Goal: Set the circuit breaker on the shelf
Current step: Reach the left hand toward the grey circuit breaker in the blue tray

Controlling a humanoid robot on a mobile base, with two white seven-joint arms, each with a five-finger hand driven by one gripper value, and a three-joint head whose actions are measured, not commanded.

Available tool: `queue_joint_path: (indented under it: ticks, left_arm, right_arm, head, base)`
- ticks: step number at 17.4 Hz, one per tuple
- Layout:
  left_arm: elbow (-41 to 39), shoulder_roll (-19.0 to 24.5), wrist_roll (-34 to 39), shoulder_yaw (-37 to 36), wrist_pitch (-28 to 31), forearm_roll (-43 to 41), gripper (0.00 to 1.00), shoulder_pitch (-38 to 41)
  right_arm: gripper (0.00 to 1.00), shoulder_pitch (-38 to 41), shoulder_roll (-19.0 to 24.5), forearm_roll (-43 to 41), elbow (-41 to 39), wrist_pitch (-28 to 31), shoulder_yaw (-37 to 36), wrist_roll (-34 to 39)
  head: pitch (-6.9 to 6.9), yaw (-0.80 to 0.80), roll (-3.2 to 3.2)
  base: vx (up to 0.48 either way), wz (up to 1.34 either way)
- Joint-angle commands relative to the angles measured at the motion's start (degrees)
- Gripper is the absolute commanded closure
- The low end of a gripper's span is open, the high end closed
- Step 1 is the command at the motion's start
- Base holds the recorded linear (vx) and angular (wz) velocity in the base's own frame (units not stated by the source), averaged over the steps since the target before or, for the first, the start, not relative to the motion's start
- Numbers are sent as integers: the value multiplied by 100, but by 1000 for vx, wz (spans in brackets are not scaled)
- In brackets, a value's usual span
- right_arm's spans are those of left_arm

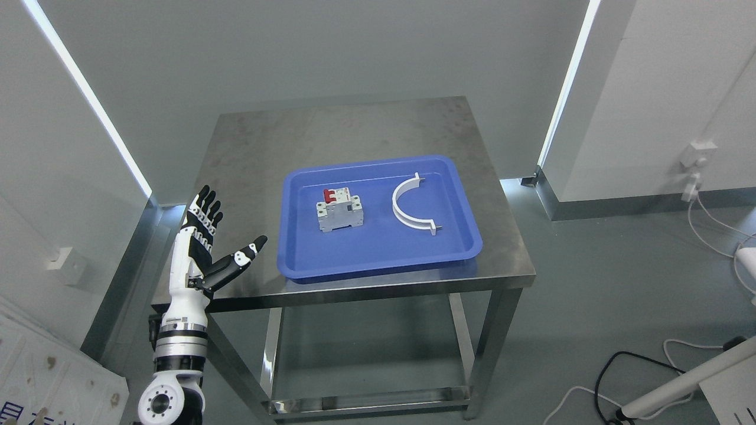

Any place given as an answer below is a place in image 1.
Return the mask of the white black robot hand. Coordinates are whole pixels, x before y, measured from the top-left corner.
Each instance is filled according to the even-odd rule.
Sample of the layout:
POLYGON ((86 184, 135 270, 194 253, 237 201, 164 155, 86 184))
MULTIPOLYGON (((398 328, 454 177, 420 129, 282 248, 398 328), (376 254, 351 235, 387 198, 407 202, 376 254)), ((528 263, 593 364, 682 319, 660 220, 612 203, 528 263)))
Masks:
POLYGON ((172 247, 168 294, 171 302, 161 325, 206 326, 206 308, 215 293, 251 266, 268 241, 260 235, 251 244, 214 261, 211 253, 223 218, 221 201, 203 186, 188 205, 172 247))

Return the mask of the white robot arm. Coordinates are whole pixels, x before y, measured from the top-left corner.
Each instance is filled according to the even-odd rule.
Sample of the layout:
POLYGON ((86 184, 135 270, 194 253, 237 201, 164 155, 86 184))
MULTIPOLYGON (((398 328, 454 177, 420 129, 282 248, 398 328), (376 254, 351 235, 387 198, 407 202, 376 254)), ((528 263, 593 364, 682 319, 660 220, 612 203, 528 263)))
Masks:
POLYGON ((138 400, 138 420, 140 424, 202 424, 206 327, 181 321, 163 325, 161 319, 151 315, 148 321, 154 373, 138 400))

